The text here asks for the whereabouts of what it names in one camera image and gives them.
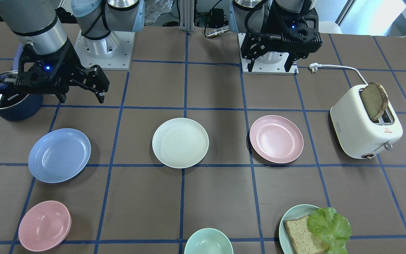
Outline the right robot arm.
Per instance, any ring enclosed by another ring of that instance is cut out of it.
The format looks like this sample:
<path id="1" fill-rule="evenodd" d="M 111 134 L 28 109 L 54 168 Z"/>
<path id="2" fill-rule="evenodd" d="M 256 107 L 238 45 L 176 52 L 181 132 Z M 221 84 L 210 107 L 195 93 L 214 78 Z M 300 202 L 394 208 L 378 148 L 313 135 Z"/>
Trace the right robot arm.
<path id="1" fill-rule="evenodd" d="M 73 16 L 83 50 L 94 59 L 124 56 L 117 32 L 140 32 L 145 20 L 143 0 L 73 0 Z M 104 102 L 110 82 L 103 68 L 80 60 L 49 0 L 0 0 L 0 16 L 23 45 L 14 87 L 25 94 L 55 95 L 66 101 L 78 86 Z"/>

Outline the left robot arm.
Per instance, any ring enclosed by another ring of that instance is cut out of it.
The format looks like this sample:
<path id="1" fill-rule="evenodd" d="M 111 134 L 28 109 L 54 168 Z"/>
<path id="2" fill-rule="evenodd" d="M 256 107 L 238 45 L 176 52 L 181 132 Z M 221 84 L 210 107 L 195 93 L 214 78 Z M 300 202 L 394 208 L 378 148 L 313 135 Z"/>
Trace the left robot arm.
<path id="1" fill-rule="evenodd" d="M 229 29 L 238 34 L 245 74 L 298 74 L 297 63 L 323 40 L 314 0 L 231 0 Z"/>

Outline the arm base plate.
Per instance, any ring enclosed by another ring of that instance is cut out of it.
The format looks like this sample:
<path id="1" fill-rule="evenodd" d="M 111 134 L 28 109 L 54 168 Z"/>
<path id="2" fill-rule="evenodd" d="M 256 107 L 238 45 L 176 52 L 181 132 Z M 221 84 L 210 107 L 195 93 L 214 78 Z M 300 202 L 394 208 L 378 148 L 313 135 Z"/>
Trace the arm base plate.
<path id="1" fill-rule="evenodd" d="M 255 61 L 252 71 L 248 71 L 246 59 L 240 57 L 242 71 L 244 74 L 298 74 L 298 67 L 295 63 L 289 71 L 285 70 L 284 64 L 288 57 L 289 53 L 266 53 Z"/>
<path id="2" fill-rule="evenodd" d="M 112 31 L 100 40 L 78 35 L 74 49 L 86 68 L 99 65 L 103 70 L 128 71 L 135 35 L 135 32 Z"/>

